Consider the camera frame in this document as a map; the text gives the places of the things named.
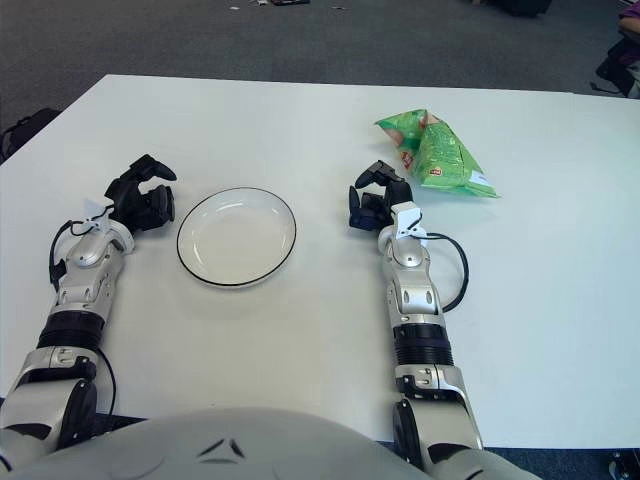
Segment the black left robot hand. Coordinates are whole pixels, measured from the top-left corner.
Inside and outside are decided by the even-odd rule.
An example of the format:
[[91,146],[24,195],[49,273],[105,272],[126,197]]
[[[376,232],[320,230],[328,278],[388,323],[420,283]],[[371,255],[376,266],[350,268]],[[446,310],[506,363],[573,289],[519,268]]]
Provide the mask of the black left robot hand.
[[105,192],[105,197],[113,203],[109,214],[134,234],[138,230],[148,231],[162,227],[175,218],[174,195],[167,185],[142,193],[140,184],[160,178],[176,181],[176,174],[165,164],[149,154],[144,154],[129,166],[129,169],[114,179]]

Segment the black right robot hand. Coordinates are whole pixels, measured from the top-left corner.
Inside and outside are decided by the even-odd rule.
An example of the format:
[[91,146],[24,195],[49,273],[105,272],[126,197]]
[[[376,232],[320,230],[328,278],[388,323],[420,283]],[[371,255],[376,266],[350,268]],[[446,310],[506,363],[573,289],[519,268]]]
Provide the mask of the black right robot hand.
[[[358,191],[376,184],[385,189],[383,195]],[[413,200],[408,182],[383,161],[369,166],[349,187],[349,226],[364,231],[379,231],[393,223],[392,207]]]

